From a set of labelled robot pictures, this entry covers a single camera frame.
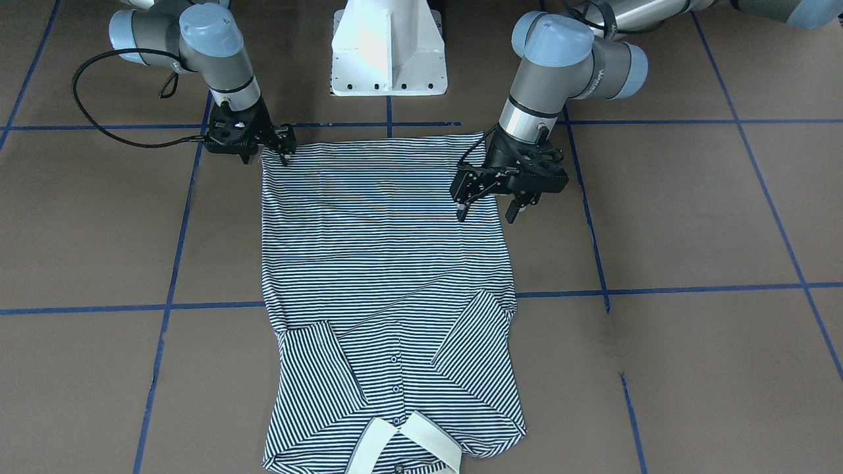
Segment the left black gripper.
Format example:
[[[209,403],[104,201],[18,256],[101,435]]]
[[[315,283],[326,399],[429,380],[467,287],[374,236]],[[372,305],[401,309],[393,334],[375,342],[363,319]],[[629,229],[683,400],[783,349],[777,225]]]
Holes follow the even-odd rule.
[[[466,221],[470,206],[490,194],[514,195],[505,214],[506,222],[514,224],[518,214],[535,205],[542,193],[562,192],[569,181],[566,171],[563,175],[541,176],[523,170],[517,160],[517,147],[555,147],[549,136],[548,127],[540,125],[536,141],[523,143],[496,125],[477,139],[457,161],[450,186],[458,222]]]

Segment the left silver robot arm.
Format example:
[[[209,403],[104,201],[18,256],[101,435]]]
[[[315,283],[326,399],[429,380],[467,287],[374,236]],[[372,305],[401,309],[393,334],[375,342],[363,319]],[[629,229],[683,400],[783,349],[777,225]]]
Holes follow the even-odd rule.
[[[569,100],[622,99],[641,89],[649,71],[640,47],[620,41],[683,13],[713,6],[818,29],[841,13],[840,1],[584,1],[565,12],[533,11],[518,19],[511,43],[521,62],[502,114],[472,146],[481,165],[461,156],[450,186],[458,221],[490,195],[511,195],[506,221],[568,182],[563,153],[550,134]]]

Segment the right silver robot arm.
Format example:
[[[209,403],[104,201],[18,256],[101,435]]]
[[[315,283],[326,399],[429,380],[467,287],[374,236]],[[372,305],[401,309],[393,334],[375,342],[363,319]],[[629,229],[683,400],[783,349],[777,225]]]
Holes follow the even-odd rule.
[[[200,138],[208,152],[247,164],[259,146],[283,159],[296,151],[292,127],[272,123],[229,2],[132,1],[109,21],[109,41],[128,62],[202,76],[214,100]]]

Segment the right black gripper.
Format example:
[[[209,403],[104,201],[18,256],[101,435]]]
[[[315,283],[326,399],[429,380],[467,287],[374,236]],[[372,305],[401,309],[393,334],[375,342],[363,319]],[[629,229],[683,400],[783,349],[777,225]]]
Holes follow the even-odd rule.
[[[292,125],[275,126],[263,98],[255,105],[234,111],[226,100],[211,108],[203,147],[210,153],[235,154],[247,165],[258,153],[258,147],[269,148],[277,154],[282,166],[296,152],[296,137]]]

